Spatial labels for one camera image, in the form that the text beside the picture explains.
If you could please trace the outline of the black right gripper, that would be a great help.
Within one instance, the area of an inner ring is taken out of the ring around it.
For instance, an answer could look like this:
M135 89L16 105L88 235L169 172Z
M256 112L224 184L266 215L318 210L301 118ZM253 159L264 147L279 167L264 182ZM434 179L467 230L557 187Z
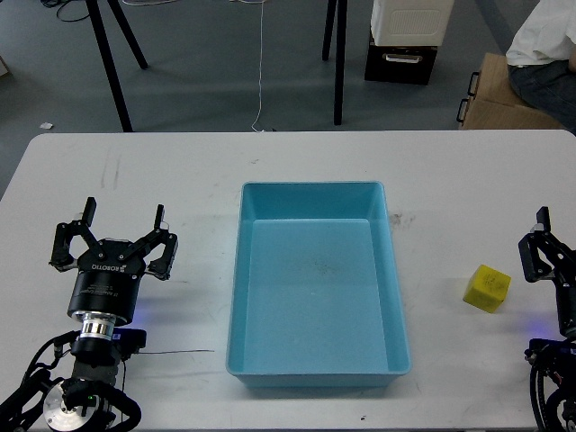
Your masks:
M555 287L559 331L575 336L575 250L551 231L547 206L536 213L536 224L519 242L524 277L529 283L552 280Z

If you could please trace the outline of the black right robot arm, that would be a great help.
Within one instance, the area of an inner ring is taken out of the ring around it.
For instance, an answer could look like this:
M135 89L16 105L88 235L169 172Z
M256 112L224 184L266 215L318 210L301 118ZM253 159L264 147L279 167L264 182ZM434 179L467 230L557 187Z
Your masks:
M529 394L539 431L575 429L575 251L551 231L546 206L519 242L524 277L529 283L548 280L555 288L561 340L532 338L525 351L530 364Z

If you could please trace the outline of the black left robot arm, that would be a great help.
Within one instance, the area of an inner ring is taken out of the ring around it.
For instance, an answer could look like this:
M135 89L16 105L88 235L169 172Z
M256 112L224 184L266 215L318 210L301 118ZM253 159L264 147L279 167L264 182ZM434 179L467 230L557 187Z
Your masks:
M79 331L56 336L49 364L35 355L20 387L1 405L1 429L26 431L44 419L52 431L131 431L141 420L138 403L117 388L119 365L138 353L147 334L131 328L144 275L170 276L177 236L163 227L159 205L150 233L137 241L97 239L90 230L95 198L80 218L58 224L50 265L77 271L67 308Z

